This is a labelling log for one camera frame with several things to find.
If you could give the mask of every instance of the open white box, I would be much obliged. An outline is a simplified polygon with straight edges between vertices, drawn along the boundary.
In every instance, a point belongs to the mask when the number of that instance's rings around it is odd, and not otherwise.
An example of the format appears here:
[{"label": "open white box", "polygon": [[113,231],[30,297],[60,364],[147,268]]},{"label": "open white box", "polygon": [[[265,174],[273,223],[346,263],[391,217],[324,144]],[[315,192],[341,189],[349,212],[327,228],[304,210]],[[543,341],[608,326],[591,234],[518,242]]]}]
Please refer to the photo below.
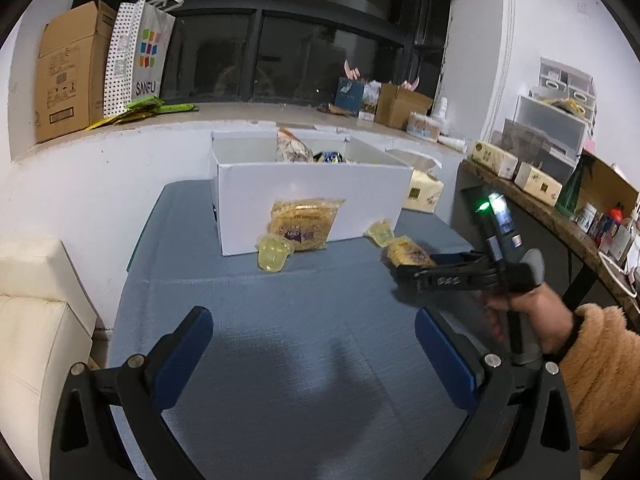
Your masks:
[{"label": "open white box", "polygon": [[376,221],[396,226],[413,170],[351,136],[299,136],[314,152],[340,152],[357,164],[274,162],[273,137],[214,138],[211,188],[225,256],[256,252],[276,200],[344,199],[328,241],[357,238]]}]

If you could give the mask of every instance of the window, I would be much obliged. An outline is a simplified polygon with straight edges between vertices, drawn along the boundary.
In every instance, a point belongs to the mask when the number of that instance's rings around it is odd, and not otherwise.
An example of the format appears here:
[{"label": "window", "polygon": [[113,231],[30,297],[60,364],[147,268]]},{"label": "window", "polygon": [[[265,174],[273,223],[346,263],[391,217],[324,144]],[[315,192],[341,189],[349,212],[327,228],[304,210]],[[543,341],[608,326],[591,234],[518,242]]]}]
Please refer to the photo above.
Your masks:
[{"label": "window", "polygon": [[433,96],[449,7],[450,0],[184,0],[172,11],[161,97],[332,102],[345,60],[382,82],[419,74],[420,90]]}]

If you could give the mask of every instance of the white shopping bag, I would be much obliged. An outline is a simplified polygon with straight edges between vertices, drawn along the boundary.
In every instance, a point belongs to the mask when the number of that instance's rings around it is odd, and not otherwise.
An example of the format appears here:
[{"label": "white shopping bag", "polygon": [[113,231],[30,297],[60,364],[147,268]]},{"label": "white shopping bag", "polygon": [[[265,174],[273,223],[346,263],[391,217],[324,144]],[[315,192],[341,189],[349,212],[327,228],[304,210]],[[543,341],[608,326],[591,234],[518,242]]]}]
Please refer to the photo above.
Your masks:
[{"label": "white shopping bag", "polygon": [[160,95],[164,58],[175,18],[168,10],[183,0],[138,0],[118,8],[104,74],[104,116],[131,101]]}]

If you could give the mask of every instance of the windowsill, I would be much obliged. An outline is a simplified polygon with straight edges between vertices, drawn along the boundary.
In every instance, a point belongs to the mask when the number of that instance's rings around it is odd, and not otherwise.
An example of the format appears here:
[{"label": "windowsill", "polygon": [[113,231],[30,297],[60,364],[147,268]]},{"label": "windowsill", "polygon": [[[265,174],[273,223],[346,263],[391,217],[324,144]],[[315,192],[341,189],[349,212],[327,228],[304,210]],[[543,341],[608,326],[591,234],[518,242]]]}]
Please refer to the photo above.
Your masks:
[{"label": "windowsill", "polygon": [[25,160],[45,150],[89,137],[122,135],[124,132],[134,132],[142,128],[147,129],[150,126],[168,126],[171,128],[178,124],[193,123],[192,126],[197,128],[199,123],[210,123],[214,121],[217,123],[223,121],[246,121],[248,123],[245,128],[242,126],[231,127],[232,125],[229,125],[230,130],[237,131],[242,131],[243,129],[257,131],[261,129],[259,126],[261,123],[264,124],[265,129],[273,128],[273,123],[277,126],[288,126],[291,128],[317,127],[319,130],[327,129],[327,131],[344,128],[396,137],[398,139],[412,140],[419,144],[431,146],[435,152],[441,152],[443,154],[457,153],[455,150],[442,144],[434,144],[412,137],[402,130],[389,128],[371,121],[325,114],[309,107],[264,103],[203,103],[198,104],[198,106],[200,110],[197,112],[164,114],[135,123],[105,126],[88,132],[74,132],[41,144],[36,144],[28,152],[15,160]]}]

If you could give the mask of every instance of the blue box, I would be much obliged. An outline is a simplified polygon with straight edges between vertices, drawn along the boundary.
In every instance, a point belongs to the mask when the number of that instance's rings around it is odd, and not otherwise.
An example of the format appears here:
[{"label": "blue box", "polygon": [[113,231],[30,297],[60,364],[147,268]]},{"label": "blue box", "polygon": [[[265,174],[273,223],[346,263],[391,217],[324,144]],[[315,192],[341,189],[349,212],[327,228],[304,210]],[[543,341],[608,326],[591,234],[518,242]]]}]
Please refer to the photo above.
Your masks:
[{"label": "blue box", "polygon": [[362,107],[364,95],[364,83],[341,77],[338,80],[338,89],[335,93],[334,104],[338,108],[348,110],[357,115]]}]

